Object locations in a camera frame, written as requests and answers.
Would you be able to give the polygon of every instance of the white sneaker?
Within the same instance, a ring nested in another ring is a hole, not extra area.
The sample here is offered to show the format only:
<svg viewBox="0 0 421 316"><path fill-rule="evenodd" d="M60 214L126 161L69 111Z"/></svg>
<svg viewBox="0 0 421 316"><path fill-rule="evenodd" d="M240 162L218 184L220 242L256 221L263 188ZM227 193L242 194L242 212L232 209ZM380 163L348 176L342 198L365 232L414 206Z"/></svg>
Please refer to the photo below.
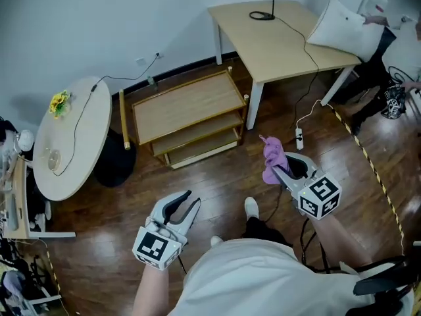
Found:
<svg viewBox="0 0 421 316"><path fill-rule="evenodd" d="M45 218L51 220L51 202L49 200L45 200Z"/></svg>
<svg viewBox="0 0 421 316"><path fill-rule="evenodd" d="M247 220L251 217L259 218L259 207L257 202L252 197L247 197L244 201L245 214L247 215Z"/></svg>
<svg viewBox="0 0 421 316"><path fill-rule="evenodd" d="M35 216L35 223L39 226L42 232L45 232L45 214L37 214Z"/></svg>
<svg viewBox="0 0 421 316"><path fill-rule="evenodd" d="M223 241L223 239L221 239L219 236L214 235L212 238L210 238L210 246L211 247L215 247L218 244L221 244Z"/></svg>

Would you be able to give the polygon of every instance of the wooden shelf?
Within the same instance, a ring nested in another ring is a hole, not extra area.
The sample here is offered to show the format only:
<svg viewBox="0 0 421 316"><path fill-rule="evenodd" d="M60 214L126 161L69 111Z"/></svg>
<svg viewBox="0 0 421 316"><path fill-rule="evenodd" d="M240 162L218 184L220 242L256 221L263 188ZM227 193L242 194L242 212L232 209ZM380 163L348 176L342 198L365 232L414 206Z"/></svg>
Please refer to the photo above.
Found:
<svg viewBox="0 0 421 316"><path fill-rule="evenodd" d="M158 156L168 153L174 149L185 146L188 143L206 138L211 134L239 126L243 123L239 113L234 111L219 117L200 122L199 124L189 126L180 131L169 134L152 143L153 155Z"/></svg>
<svg viewBox="0 0 421 316"><path fill-rule="evenodd" d="M225 71L182 84L133 104L139 145L244 107Z"/></svg>
<svg viewBox="0 0 421 316"><path fill-rule="evenodd" d="M198 160L204 159L218 152L224 151L237 145L239 136L235 129L225 130L213 134L197 142L188 144L168 154L170 164L174 169L182 167Z"/></svg>

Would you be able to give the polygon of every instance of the black pants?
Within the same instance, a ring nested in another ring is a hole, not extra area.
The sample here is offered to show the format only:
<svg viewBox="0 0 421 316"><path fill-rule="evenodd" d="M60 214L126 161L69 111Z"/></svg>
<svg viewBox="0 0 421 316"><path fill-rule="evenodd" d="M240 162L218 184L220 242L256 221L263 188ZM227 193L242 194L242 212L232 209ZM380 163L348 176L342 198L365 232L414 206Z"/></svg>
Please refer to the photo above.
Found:
<svg viewBox="0 0 421 316"><path fill-rule="evenodd" d="M361 125L368 117L379 113L386 107L387 102L384 92L392 86L391 77L384 68L381 56L373 57L364 65L364 69L360 70L360 77L341 90L337 97L338 102L344 103L364 90L380 86L380 90L374 99L353 115L353 122L356 125Z"/></svg>
<svg viewBox="0 0 421 316"><path fill-rule="evenodd" d="M374 96L374 99L368 102L359 112L353 115L353 124L361 125L368 117L375 115L382 111L386 105L385 89L380 88L379 92Z"/></svg>
<svg viewBox="0 0 421 316"><path fill-rule="evenodd" d="M286 242L284 236L279 230L267 227L265 222L258 220L255 217L251 217L247 221L243 238L268 240L292 247L291 244Z"/></svg>
<svg viewBox="0 0 421 316"><path fill-rule="evenodd" d="M376 56L361 65L360 77L348 84L346 88L339 90L335 94L334 100L345 103L359 93L376 86L385 90L390 83L391 77L384 68L382 57Z"/></svg>

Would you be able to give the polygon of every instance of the yellow flower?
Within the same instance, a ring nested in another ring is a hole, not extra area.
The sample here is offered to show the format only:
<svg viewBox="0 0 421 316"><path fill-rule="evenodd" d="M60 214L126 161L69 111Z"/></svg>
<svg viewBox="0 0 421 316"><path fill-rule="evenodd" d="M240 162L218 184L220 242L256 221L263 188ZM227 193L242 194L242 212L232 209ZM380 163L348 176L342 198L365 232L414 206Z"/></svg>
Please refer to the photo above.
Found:
<svg viewBox="0 0 421 316"><path fill-rule="evenodd" d="M63 92L56 93L50 102L49 112L55 113L57 111L57 107L67 101L70 98L70 94L67 92L67 90L64 90Z"/></svg>

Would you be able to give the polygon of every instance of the round white table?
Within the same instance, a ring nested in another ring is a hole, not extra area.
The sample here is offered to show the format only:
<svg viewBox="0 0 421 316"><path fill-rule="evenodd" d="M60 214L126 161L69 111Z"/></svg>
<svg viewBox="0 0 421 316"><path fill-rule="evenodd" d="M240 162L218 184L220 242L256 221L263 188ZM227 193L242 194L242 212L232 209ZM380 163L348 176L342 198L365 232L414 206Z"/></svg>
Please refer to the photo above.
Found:
<svg viewBox="0 0 421 316"><path fill-rule="evenodd" d="M110 126L111 95L104 81L91 93L98 80L98 77L90 76L73 83L67 88L72 94L70 112L63 118L54 119L47 111L39 126L32 165L39 190L50 200L64 200L76 193L101 154ZM78 120L75 141L74 129ZM48 158L49 150L54 149L60 152L61 158L53 172L48 167Z"/></svg>

